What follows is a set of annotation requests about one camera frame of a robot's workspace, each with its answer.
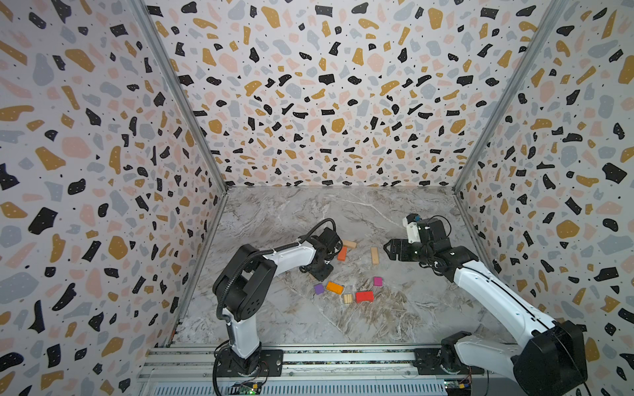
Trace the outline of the orange-red block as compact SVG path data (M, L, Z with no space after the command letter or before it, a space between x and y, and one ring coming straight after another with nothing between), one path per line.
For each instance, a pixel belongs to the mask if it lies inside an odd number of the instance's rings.
M337 259L340 262L344 262L346 260L346 257L347 257L347 252L348 252L348 248L343 246L342 249L339 251L339 253L337 255Z

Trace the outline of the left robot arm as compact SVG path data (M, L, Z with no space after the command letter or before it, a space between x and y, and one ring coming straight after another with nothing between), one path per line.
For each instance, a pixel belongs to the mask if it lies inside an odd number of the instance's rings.
M318 236L303 236L282 247L258 250L244 244L237 250L212 288L216 318L225 323L229 335L225 355L234 372L247 376L259 369L262 343L256 313L274 278L298 269L322 282L333 272L330 262L342 247L338 234L327 227Z

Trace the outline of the natural wood block diagonal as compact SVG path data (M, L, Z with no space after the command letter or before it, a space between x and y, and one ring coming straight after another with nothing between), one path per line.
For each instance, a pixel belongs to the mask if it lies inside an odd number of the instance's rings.
M371 262L373 265L378 265L380 263L379 251L377 247L371 248Z

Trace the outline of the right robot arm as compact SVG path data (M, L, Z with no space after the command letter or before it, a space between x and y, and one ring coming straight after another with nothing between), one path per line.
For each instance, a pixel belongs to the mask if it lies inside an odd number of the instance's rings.
M389 259L417 262L465 290L506 328L514 344L461 331L441 341L439 366L448 374L479 367L513 380L527 395L564 395L588 379L584 336L571 321L560 323L505 285L470 249L452 246L440 216L403 220L405 239L383 249Z

